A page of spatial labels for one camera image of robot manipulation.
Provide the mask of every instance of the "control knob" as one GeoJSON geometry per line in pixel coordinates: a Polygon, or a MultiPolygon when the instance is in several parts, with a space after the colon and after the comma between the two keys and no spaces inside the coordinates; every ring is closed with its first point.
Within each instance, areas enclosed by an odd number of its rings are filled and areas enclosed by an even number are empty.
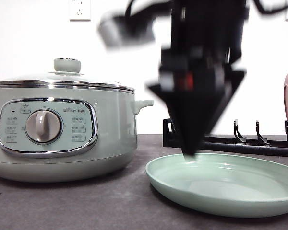
{"type": "Polygon", "coordinates": [[[25,124],[29,138],[37,143],[48,143],[58,137],[62,129],[57,114],[49,110],[38,110],[32,113],[25,124]]]}

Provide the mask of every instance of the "pot lid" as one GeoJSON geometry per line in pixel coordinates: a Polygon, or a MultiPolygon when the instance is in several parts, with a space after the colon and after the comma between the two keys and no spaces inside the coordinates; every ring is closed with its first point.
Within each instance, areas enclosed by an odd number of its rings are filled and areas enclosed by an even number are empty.
{"type": "Polygon", "coordinates": [[[73,58],[57,58],[54,59],[54,72],[46,74],[30,74],[17,78],[6,79],[0,81],[0,86],[3,85],[39,85],[39,84],[53,84],[53,85],[72,85],[72,86],[87,86],[87,87],[101,87],[113,88],[120,90],[134,91],[133,88],[123,86],[117,81],[102,82],[90,81],[86,75],[80,73],[81,62],[73,58]]]}

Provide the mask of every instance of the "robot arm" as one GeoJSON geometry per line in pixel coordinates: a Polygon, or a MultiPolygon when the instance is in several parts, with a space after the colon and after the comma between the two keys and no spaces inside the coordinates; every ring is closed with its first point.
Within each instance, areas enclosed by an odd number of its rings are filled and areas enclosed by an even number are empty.
{"type": "MultiPolygon", "coordinates": [[[[245,75],[231,65],[241,57],[246,0],[172,0],[132,15],[133,2],[124,16],[103,21],[99,32],[112,47],[150,42],[153,20],[171,14],[171,47],[162,50],[159,84],[149,89],[166,103],[183,154],[193,155],[245,75]]],[[[288,8],[268,11],[254,3],[262,14],[288,8]]]]}

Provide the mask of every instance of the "green plate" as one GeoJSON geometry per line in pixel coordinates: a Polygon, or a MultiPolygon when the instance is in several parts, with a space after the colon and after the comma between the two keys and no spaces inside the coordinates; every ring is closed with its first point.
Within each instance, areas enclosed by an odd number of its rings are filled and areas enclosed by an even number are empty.
{"type": "Polygon", "coordinates": [[[160,157],[146,165],[151,184],[168,199],[201,212],[259,218],[288,213],[288,166],[225,154],[160,157]]]}

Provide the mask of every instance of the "dish rack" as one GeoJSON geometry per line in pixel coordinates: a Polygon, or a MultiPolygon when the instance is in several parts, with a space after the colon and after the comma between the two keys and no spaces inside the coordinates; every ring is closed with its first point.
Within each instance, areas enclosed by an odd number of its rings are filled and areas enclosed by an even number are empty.
{"type": "MultiPolygon", "coordinates": [[[[234,120],[233,127],[234,135],[205,135],[199,149],[288,157],[288,121],[285,121],[286,135],[268,135],[268,138],[259,133],[258,121],[257,135],[243,136],[238,130],[238,120],[234,120]]],[[[171,119],[163,120],[163,147],[181,148],[180,137],[171,119]]]]}

